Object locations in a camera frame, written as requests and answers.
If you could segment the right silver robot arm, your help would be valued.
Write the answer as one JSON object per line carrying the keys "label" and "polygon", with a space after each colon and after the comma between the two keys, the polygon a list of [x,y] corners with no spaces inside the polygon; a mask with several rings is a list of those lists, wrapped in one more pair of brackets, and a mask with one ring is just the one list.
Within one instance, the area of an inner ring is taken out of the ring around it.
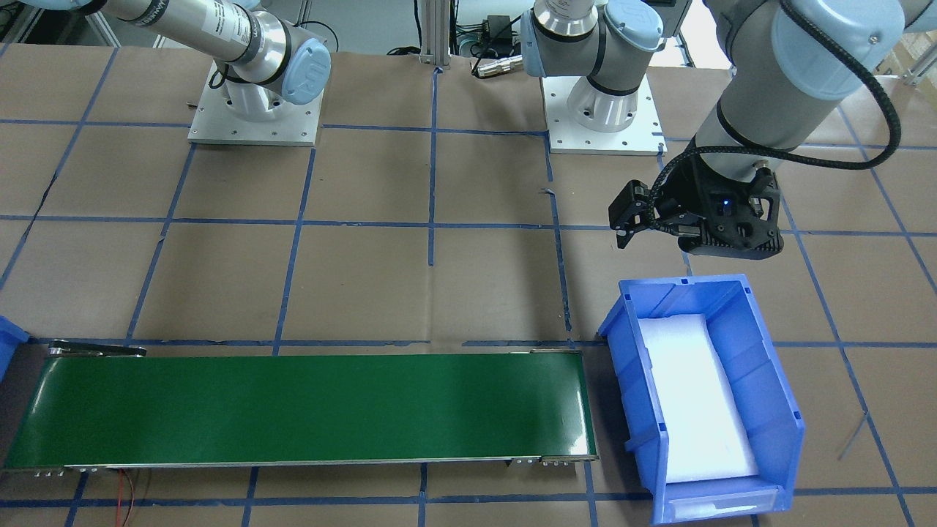
{"label": "right silver robot arm", "polygon": [[260,1],[30,1],[28,7],[80,17],[113,47],[120,44],[110,26],[116,20],[210,56],[215,70],[208,90],[247,122],[272,122],[290,106],[314,103],[330,78],[324,41]]}

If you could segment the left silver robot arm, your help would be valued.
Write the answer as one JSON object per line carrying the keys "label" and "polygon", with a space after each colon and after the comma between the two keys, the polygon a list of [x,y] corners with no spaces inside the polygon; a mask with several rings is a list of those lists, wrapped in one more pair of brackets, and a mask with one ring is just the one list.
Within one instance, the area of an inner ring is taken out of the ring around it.
{"label": "left silver robot arm", "polygon": [[[935,28],[933,1],[709,1],[735,75],[687,148],[653,184],[630,181],[608,208],[619,249],[640,231],[675,236],[693,255],[762,260],[780,253],[780,188],[788,161],[862,171],[899,147],[900,117],[871,72],[906,33]],[[570,110],[588,129],[630,123],[637,90],[665,36],[653,2],[536,1],[520,17],[533,77],[577,78]],[[869,90],[888,129],[871,160],[796,154],[841,101]]]}

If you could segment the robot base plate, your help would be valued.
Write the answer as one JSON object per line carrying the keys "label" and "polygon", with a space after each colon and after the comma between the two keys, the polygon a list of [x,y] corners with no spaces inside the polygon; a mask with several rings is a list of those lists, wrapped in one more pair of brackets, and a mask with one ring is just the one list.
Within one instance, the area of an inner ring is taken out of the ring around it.
{"label": "robot base plate", "polygon": [[315,146],[324,94],[295,105],[254,84],[220,81],[212,64],[187,139],[207,146]]}
{"label": "robot base plate", "polygon": [[553,153],[653,156],[667,151],[646,78],[626,96],[599,92],[588,79],[575,76],[543,78],[542,93]]}

